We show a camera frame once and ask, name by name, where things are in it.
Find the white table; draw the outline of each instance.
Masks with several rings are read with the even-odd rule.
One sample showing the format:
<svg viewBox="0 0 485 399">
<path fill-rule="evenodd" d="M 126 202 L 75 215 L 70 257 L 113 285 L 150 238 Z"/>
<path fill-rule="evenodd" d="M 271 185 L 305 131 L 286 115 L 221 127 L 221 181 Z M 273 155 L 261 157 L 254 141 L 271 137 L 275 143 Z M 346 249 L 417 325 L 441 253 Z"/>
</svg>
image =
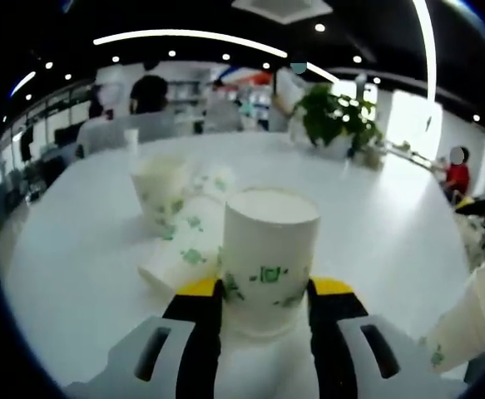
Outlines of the white table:
<svg viewBox="0 0 485 399">
<path fill-rule="evenodd" d="M 293 148 L 286 135 L 267 133 L 161 140 L 142 146 L 141 153 L 214 160 L 235 169 L 241 188 L 273 185 L 305 193 L 322 217 L 313 275 L 349 283 L 370 313 L 413 337 L 435 323 L 468 276 L 463 244 L 438 184 L 406 160 L 387 157 L 380 172 L 345 169 L 344 163 Z M 94 377 L 113 345 L 166 307 L 136 272 L 151 237 L 141 224 L 127 166 L 124 150 L 73 164 L 32 209 L 12 256 L 7 298 L 27 342 L 61 385 Z M 275 357 L 257 363 L 279 372 L 286 356 L 281 348 L 294 353 L 292 339 L 226 344 L 219 374 L 229 379 L 233 365 L 239 365 L 237 372 L 246 365 L 237 381 L 247 397 L 269 397 L 274 377 L 259 372 L 255 359 L 265 352 L 262 347 L 274 347 Z M 310 356 L 296 363 L 303 368 L 297 376 L 315 378 Z"/>
</svg>

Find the potted plant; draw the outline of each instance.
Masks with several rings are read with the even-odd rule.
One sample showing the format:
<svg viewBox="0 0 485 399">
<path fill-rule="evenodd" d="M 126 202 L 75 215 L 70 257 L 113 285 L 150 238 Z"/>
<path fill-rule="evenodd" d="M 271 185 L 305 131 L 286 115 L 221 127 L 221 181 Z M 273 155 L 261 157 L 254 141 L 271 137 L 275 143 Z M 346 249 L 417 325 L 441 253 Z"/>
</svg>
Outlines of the potted plant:
<svg viewBox="0 0 485 399">
<path fill-rule="evenodd" d="M 293 116 L 301 119 L 304 133 L 314 147 L 329 147 L 341 137 L 346 146 L 342 145 L 340 156 L 353 158 L 373 137 L 382 139 L 377 126 L 367 119 L 374 107 L 369 101 L 335 96 L 329 85 L 318 84 L 295 105 Z"/>
</svg>

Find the black ceiling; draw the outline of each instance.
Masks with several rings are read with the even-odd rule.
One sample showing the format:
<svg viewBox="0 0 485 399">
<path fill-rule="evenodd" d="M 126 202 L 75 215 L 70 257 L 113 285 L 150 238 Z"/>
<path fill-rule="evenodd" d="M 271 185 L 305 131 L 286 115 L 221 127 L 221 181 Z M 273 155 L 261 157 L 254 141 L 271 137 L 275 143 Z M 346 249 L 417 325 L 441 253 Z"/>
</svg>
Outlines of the black ceiling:
<svg viewBox="0 0 485 399">
<path fill-rule="evenodd" d="M 61 11 L 61 0 L 13 2 L 7 6 L 9 12 L 0 18 L 5 27 L 2 51 L 8 60 L 14 60 L 7 64 L 3 78 L 11 88 L 28 72 L 37 71 L 36 78 L 22 88 L 23 94 L 30 92 L 32 101 L 36 101 L 70 83 L 64 81 L 66 73 L 71 73 L 73 80 L 92 77 L 97 68 L 111 64 L 114 55 L 124 63 L 168 59 L 167 52 L 173 48 L 177 50 L 176 60 L 221 62 L 221 54 L 229 52 L 230 62 L 239 66 L 260 67 L 267 61 L 278 67 L 285 62 L 246 47 L 195 38 L 156 37 L 92 44 L 95 38 L 119 32 L 185 28 L 243 37 L 289 54 L 303 51 L 310 62 L 323 68 L 365 67 L 426 80 L 423 37 L 412 0 L 325 1 L 333 13 L 288 26 L 234 9 L 230 6 L 232 0 L 76 0 L 66 15 Z M 485 39 L 448 0 L 427 3 L 435 33 L 438 86 L 472 107 L 442 97 L 438 100 L 468 120 L 473 113 L 479 113 L 485 124 Z M 472 3 L 485 19 L 485 1 Z M 324 33 L 314 30 L 317 22 L 327 27 Z M 363 63 L 354 64 L 354 55 L 364 56 Z M 44 69 L 46 61 L 54 62 L 50 71 Z M 311 80 L 322 80 L 311 72 L 306 75 Z M 386 81 L 385 85 L 392 88 L 393 83 Z M 4 113 L 10 116 L 27 107 L 24 95 L 4 104 Z"/>
</svg>

